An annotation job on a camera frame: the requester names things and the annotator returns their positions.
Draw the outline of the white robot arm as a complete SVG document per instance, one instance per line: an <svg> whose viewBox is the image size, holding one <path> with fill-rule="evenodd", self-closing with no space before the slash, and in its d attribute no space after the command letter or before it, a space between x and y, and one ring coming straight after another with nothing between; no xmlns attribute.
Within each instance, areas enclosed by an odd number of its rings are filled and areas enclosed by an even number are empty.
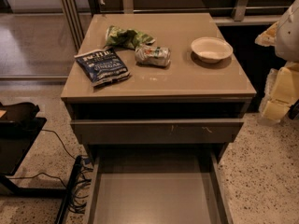
<svg viewBox="0 0 299 224"><path fill-rule="evenodd" d="M271 69L259 106L260 122L279 123L299 100L299 0L295 0L279 21L259 34L255 43L272 46L277 57L286 63Z"/></svg>

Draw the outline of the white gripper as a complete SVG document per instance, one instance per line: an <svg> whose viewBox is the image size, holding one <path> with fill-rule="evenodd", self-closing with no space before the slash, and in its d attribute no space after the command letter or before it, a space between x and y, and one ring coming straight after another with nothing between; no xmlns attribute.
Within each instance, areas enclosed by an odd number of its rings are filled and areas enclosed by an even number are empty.
<svg viewBox="0 0 299 224"><path fill-rule="evenodd" d="M255 43L260 46L269 47L276 45L278 22L273 23L264 32L259 34ZM299 99L299 63L286 62L278 70L276 81L270 96L273 100L287 105L294 105ZM290 108L284 104L262 99L261 115L265 119L280 122L288 113Z"/></svg>

